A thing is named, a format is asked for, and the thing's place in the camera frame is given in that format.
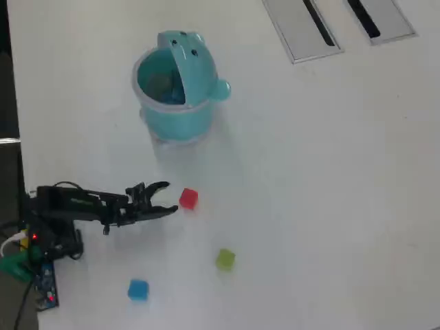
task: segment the dark floor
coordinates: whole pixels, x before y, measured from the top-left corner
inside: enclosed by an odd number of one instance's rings
[[[18,137],[6,0],[0,0],[0,139]],[[18,196],[22,178],[19,154],[20,144],[0,144],[0,224],[19,219]],[[13,234],[16,230],[11,228],[8,234]],[[6,252],[14,253],[14,247]],[[0,330],[13,330],[25,287],[25,283],[0,272]],[[23,311],[19,329],[38,329],[32,291]]]
[[[0,223],[18,220],[18,148],[19,145],[11,144],[0,146]],[[7,234],[13,234],[14,231],[15,229],[12,228],[7,231]],[[14,253],[15,251],[17,251],[16,247],[5,249],[7,253]],[[13,330],[25,286],[25,283],[0,272],[0,330]],[[30,294],[23,312],[20,329],[38,329],[33,304],[33,295]]]

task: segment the blue cube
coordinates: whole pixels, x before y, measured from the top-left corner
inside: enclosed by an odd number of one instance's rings
[[[129,297],[131,300],[146,300],[149,297],[149,284],[145,280],[131,280]]]

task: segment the table surface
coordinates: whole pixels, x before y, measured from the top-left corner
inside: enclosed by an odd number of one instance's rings
[[[9,1],[26,188],[166,179],[157,202],[200,196],[109,236],[78,221],[85,254],[56,262],[60,307],[40,329],[440,325],[440,2],[398,2],[419,36],[372,47],[341,1],[318,0],[345,52],[292,65],[260,0]],[[130,84],[174,29],[200,32],[232,85],[184,148],[151,141]]]

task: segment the cable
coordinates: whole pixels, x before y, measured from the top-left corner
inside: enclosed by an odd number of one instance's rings
[[[5,234],[3,231],[0,230],[0,237],[3,237],[4,239],[8,239],[9,236],[7,234]],[[12,242],[12,244],[14,244],[15,246],[17,246],[18,248],[22,248],[24,250],[27,249],[27,247],[25,247],[24,245],[21,245],[20,243],[17,242]]]
[[[5,239],[9,238],[9,236],[3,231],[3,229],[10,228],[10,227],[17,227],[17,225],[18,225],[18,221],[9,221],[6,223],[2,223],[0,225],[0,237],[3,237]],[[24,245],[21,245],[20,243],[12,242],[12,244],[14,244],[15,246],[18,246],[20,248],[27,249]]]
[[[20,321],[21,321],[21,314],[23,313],[23,308],[24,308],[24,306],[26,304],[26,299],[28,298],[28,294],[29,294],[30,288],[32,287],[32,284],[34,284],[33,280],[31,280],[29,282],[29,284],[27,285],[25,293],[23,294],[23,297],[21,299],[21,304],[20,304],[19,312],[18,312],[18,314],[16,315],[16,318],[15,318],[14,330],[19,330],[19,325],[20,325]]]
[[[14,241],[20,241],[21,239],[24,239],[27,237],[27,233],[25,231],[22,232],[17,232],[16,234],[12,235],[10,238],[8,238],[7,240],[5,240],[1,246],[0,246],[0,256],[3,258],[3,249],[5,248],[5,246],[11,242]]]
[[[84,190],[84,189],[82,189],[82,188],[80,187],[79,184],[76,184],[76,183],[74,183],[74,182],[70,182],[70,181],[59,181],[59,182],[57,182],[56,184],[54,184],[54,187],[59,186],[60,184],[69,184],[70,186],[73,186],[73,187],[75,187],[76,189]]]

